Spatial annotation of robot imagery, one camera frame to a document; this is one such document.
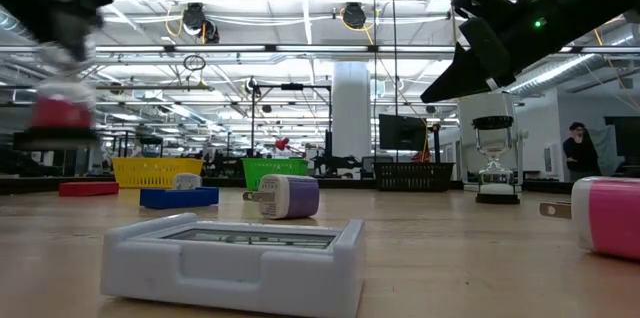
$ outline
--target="wooden table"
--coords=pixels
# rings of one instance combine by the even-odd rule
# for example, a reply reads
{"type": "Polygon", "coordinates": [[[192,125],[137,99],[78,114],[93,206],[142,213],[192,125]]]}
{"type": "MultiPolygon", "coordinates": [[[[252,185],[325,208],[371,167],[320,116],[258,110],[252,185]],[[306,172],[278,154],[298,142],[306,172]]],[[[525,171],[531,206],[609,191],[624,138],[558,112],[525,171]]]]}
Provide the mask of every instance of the wooden table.
{"type": "MultiPolygon", "coordinates": [[[[241,190],[223,189],[201,218],[260,222],[241,190]]],[[[602,318],[640,315],[640,264],[576,247],[569,221],[541,201],[490,206],[472,194],[326,190],[315,220],[367,224],[368,269],[359,317],[602,318]]],[[[138,193],[0,197],[0,317],[191,318],[263,314],[142,302],[99,294],[101,238],[111,227],[180,213],[138,207],[138,193]]]]}

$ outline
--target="white column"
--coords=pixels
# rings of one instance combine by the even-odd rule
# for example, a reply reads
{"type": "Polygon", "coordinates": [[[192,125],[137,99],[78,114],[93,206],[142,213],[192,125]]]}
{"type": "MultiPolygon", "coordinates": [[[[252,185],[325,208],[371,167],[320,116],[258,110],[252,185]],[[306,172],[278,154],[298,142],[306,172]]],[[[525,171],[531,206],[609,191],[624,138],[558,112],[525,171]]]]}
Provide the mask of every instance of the white column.
{"type": "Polygon", "coordinates": [[[371,97],[366,62],[335,62],[333,68],[333,155],[371,156],[371,97]]]}

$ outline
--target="blue block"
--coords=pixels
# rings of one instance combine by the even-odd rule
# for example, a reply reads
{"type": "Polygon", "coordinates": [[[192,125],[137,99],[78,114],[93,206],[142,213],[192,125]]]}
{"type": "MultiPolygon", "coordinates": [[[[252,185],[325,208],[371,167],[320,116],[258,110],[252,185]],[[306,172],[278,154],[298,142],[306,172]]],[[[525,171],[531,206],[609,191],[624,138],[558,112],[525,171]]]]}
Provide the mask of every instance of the blue block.
{"type": "Polygon", "coordinates": [[[219,189],[211,187],[195,190],[140,190],[140,206],[151,209],[208,207],[218,204],[219,199],[219,189]]]}

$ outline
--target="man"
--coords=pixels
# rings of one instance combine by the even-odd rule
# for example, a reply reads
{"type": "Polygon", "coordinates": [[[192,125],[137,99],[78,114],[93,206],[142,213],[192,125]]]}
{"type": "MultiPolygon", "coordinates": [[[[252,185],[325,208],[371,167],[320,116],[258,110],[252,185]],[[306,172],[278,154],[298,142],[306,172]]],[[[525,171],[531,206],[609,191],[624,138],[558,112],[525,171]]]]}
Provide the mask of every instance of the man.
{"type": "Polygon", "coordinates": [[[591,142],[584,124],[575,122],[570,127],[571,137],[562,144],[567,157],[567,168],[571,182],[600,174],[598,153],[591,142]]]}

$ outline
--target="red block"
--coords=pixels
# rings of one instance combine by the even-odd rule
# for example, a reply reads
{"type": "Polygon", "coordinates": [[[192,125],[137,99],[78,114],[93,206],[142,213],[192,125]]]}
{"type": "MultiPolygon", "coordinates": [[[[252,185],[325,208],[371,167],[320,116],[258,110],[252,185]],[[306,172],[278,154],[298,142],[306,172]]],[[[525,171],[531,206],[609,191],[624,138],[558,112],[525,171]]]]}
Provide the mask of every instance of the red block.
{"type": "Polygon", "coordinates": [[[115,182],[72,182],[60,183],[60,197],[86,197],[94,195],[118,194],[120,185],[115,182]]]}

